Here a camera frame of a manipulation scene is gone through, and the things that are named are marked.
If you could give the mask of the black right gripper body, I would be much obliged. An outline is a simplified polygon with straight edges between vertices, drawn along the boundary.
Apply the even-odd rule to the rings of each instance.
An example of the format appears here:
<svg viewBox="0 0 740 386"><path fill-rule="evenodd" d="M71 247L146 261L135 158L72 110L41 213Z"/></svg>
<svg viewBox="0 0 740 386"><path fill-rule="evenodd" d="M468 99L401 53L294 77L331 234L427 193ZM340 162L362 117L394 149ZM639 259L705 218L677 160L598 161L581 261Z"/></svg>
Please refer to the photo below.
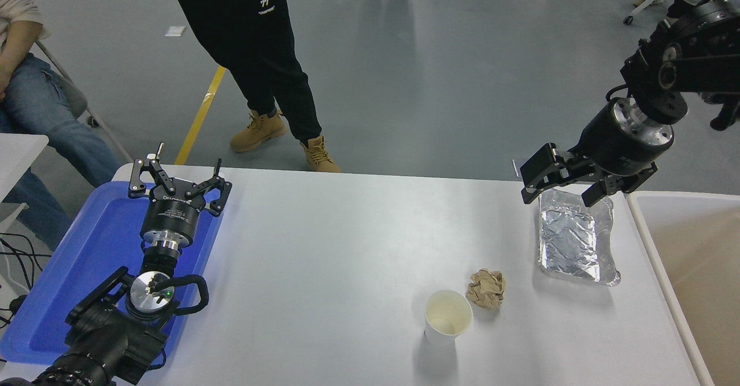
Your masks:
<svg viewBox="0 0 740 386"><path fill-rule="evenodd" d="M637 102L608 102L571 152L589 158L605 175L621 181L622 192L631 193L656 172L654 162L666 149L666 125L649 119Z"/></svg>

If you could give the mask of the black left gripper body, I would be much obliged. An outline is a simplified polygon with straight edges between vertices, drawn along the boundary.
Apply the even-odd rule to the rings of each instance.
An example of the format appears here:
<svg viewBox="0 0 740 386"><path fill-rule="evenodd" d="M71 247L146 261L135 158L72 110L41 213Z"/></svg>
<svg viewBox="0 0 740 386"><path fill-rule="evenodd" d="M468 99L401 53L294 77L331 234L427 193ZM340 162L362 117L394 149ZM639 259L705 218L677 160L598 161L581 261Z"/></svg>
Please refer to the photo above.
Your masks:
<svg viewBox="0 0 740 386"><path fill-rule="evenodd" d="M165 238L180 246L190 246L195 238L200 212L204 209L204 196L194 199L149 194L150 203L141 225L140 237L148 244Z"/></svg>

